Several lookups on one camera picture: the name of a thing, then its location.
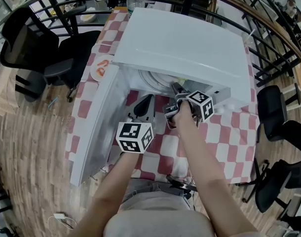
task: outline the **desk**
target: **desk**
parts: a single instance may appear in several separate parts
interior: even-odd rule
[[[90,76],[90,65],[94,58],[103,54],[114,54],[122,37],[128,18],[127,10],[116,7],[102,30],[92,54],[88,60],[82,81],[75,99],[72,116],[70,118],[66,141],[66,158],[75,160],[76,154],[83,152],[78,149],[83,134],[83,127],[90,110],[92,99],[99,84]],[[256,147],[256,131],[259,125],[257,115],[257,99],[253,70],[249,50],[246,48],[249,76],[251,80],[252,103],[240,110],[226,111],[215,114],[206,123],[202,123],[199,132],[224,169],[229,183],[249,182],[250,173]],[[131,91],[126,105],[130,105],[139,95],[138,91]],[[166,126],[162,106],[168,103],[168,98],[156,96],[155,123],[156,136],[143,155],[140,155],[133,172],[133,178],[146,178],[166,182],[166,175],[185,181],[191,179],[188,161],[176,130],[169,130]],[[120,154],[119,146],[113,143],[105,171],[110,171]]]
[[[290,35],[287,33],[287,31],[281,26],[279,25],[278,23],[275,24],[277,26],[277,28],[279,29],[280,33],[282,33],[284,36],[290,38]],[[297,66],[295,66],[293,69],[293,74],[294,74],[294,79],[295,79],[295,82],[298,84],[298,87],[299,87],[299,90],[301,91],[301,63],[298,64]],[[292,84],[292,85],[289,85],[285,88],[283,88],[281,90],[281,92],[283,94],[285,93],[288,93],[290,91],[293,91],[295,90],[295,86]],[[293,105],[288,105],[287,106],[287,111],[289,110],[293,110],[293,109],[296,109],[296,108],[299,108],[301,107],[301,104],[293,104]]]

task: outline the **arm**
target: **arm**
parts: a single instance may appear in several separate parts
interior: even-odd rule
[[[92,204],[68,237],[101,237],[107,222],[117,214],[139,154],[125,153],[99,186]]]
[[[257,232],[234,201],[218,160],[199,135],[187,101],[174,116],[201,201],[218,237]]]

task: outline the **chair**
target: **chair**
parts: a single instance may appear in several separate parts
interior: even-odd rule
[[[107,0],[106,2],[109,9],[114,9],[119,4],[119,0]]]
[[[29,8],[15,10],[2,29],[5,39],[0,62],[7,67],[30,70],[26,89],[35,92],[35,97],[26,97],[30,102],[39,97],[46,86],[63,85],[69,88],[67,100],[80,82],[83,71],[100,31],[79,34],[76,15],[84,12],[79,6],[63,14],[69,18],[73,35],[59,45],[59,37],[49,30]]]
[[[263,125],[264,133],[269,141],[286,140],[301,150],[301,124],[288,120],[286,106],[295,100],[299,104],[299,89],[297,93],[284,101],[284,96],[278,86],[268,86],[262,89],[258,95],[258,115],[260,125],[257,130],[257,142],[259,141],[260,127]]]
[[[31,83],[25,79],[23,79],[22,77],[16,75],[16,82],[22,83],[23,85],[29,86],[31,85]],[[21,87],[18,84],[15,84],[15,91],[26,95],[26,97],[31,98],[31,99],[37,99],[39,97],[39,95],[33,91],[30,91],[26,88]]]
[[[256,206],[260,212],[266,212],[270,206],[277,202],[284,208],[284,213],[288,210],[288,204],[281,201],[278,196],[280,192],[286,189],[301,188],[301,161],[289,164],[284,160],[277,161],[272,168],[269,167],[269,162],[266,160],[263,171],[260,174],[257,160],[254,160],[256,168],[256,179],[250,183],[238,184],[238,186],[249,186],[255,184],[251,194],[247,199],[243,198],[243,202],[248,203],[251,197],[255,194]]]

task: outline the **white plate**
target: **white plate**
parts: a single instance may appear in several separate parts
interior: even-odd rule
[[[96,81],[101,81],[112,60],[113,55],[109,54],[102,55],[95,59],[90,67],[90,74],[92,78]]]
[[[93,11],[93,10],[96,10],[96,9],[94,7],[90,7],[86,11]],[[96,18],[97,18],[96,14],[85,14],[85,15],[80,16],[80,20],[84,23],[91,23],[91,22],[95,21]]]

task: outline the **black metal railing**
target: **black metal railing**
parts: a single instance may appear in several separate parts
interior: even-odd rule
[[[28,0],[21,6],[30,6],[31,4],[35,2],[40,2],[41,0]],[[41,21],[47,22],[52,21],[56,22],[57,20],[60,20],[60,25],[50,24],[48,27],[51,30],[64,28],[67,33],[58,34],[60,37],[64,36],[72,36],[73,31],[71,29],[70,24],[67,22],[67,20],[63,17],[63,13],[61,10],[61,7],[63,5],[67,4],[74,4],[74,3],[82,3],[86,1],[91,0],[68,0],[63,2],[57,2],[57,0],[49,0],[50,6],[42,6],[42,9],[35,12],[36,15],[38,15],[41,12],[46,12],[47,18],[42,19]],[[117,0],[121,4],[125,4],[126,0]],[[274,23],[274,20],[271,18],[270,14],[266,11],[265,6],[260,2],[261,6],[263,7],[263,10],[265,11],[265,15],[261,15],[261,13],[257,10],[257,2],[258,0],[221,0],[225,3],[227,3],[230,6],[233,6],[237,9],[239,9],[242,12],[242,19],[247,21],[247,24],[249,26],[249,29],[245,28],[244,26],[238,24],[237,22],[234,22],[230,18],[227,18],[225,16],[219,15],[215,11],[209,10],[209,8],[204,8],[201,6],[198,6],[193,3],[193,0],[148,0],[148,1],[158,1],[162,3],[168,3],[172,5],[172,11],[174,11],[175,7],[181,8],[181,10],[178,10],[181,14],[189,15],[191,11],[202,13],[204,15],[208,15],[212,18],[217,18],[221,21],[224,21],[235,28],[241,30],[242,32],[247,33],[248,35],[251,35],[251,37],[254,39],[255,49],[253,46],[249,47],[249,50],[252,54],[256,55],[259,58],[259,65],[254,64],[253,66],[256,70],[259,72],[255,75],[255,78],[259,81],[257,83],[257,86],[262,86],[268,83],[269,81],[277,78],[278,76],[286,73],[292,67],[296,66],[298,63],[301,62],[301,46],[299,45],[295,35],[292,32],[291,27],[287,24],[285,20],[285,28],[290,37],[285,36],[280,29],[276,26]],[[275,7],[273,2],[271,0],[265,0],[269,4],[270,7],[272,7],[272,10],[275,11],[275,13],[279,17],[283,17],[281,12],[278,10],[278,8]],[[51,13],[49,13],[49,10],[54,10],[56,15],[53,16]],[[111,13],[111,10],[93,10],[93,11],[86,11],[79,13],[78,15],[85,15],[85,14],[109,14]],[[0,22],[0,26],[7,20],[7,17]],[[252,24],[256,26],[257,31],[253,31]],[[103,23],[78,23],[79,27],[83,26],[103,26]],[[269,42],[262,36],[262,31],[267,32]],[[277,45],[281,44],[283,46],[283,51],[279,51],[277,48]],[[274,54],[274,59],[272,60],[269,56],[269,52],[272,52]]]
[[[272,0],[242,0],[244,3],[248,3],[250,4],[251,7],[253,7],[255,10],[259,10],[259,8],[257,7],[257,4],[260,5],[262,11],[264,11],[264,13],[266,14],[266,16],[268,17],[268,19],[271,22],[274,22],[275,20],[272,19],[272,17],[270,16],[270,13],[268,12],[268,10],[266,9],[266,7],[264,6],[264,2],[267,4],[267,6],[269,6],[269,8],[276,13],[277,18],[279,18],[279,23],[282,23],[282,27],[285,28],[286,32],[288,33],[288,35],[290,36],[290,39],[292,40],[292,42],[297,46],[297,48],[299,50],[301,50],[301,46],[299,44],[299,42],[296,39],[295,34],[293,33],[292,27],[288,24],[287,20],[284,18],[284,16],[282,15],[281,11],[279,10],[279,8],[274,4],[274,2]],[[242,17],[243,19],[246,18],[248,24],[249,24],[249,28],[252,29],[251,24],[250,24],[250,20],[248,19],[248,16],[246,16],[245,14]],[[262,31],[259,27],[258,23],[255,23],[256,28],[257,28],[257,32],[259,33],[259,36],[262,40],[263,39],[263,34]],[[290,50],[288,47],[285,46],[284,41],[281,38],[276,38],[275,40],[273,40],[273,35],[275,35],[275,33],[271,32],[268,28],[264,29],[267,33],[267,36],[269,38],[270,41],[270,46],[264,44],[263,41],[260,41],[263,45],[264,51],[260,51],[259,49],[259,45],[257,43],[257,39],[254,39],[255,41],[255,45],[256,45],[256,49],[257,49],[257,53],[264,53],[263,55],[257,55],[256,52],[254,50],[250,50],[253,54],[257,55],[259,57],[259,63],[260,63],[260,67],[257,66],[256,64],[253,64],[253,67],[256,68],[257,70],[259,70],[259,72],[256,73],[256,78],[260,78],[260,77],[265,77],[263,81],[261,81],[260,83],[258,83],[258,86],[262,86],[264,84],[266,84],[267,82],[271,81],[272,79],[277,78],[278,76],[284,74],[285,72],[289,71],[291,68],[293,68],[294,66],[298,65],[301,62],[301,59],[299,57],[294,58],[294,53],[292,52],[292,50]],[[281,53],[276,52],[277,50],[277,45],[281,45],[283,47],[283,55],[281,55]],[[274,52],[275,54],[275,59],[274,61],[271,62],[272,59],[270,59],[270,55],[268,52],[268,49],[270,49],[271,51]]]

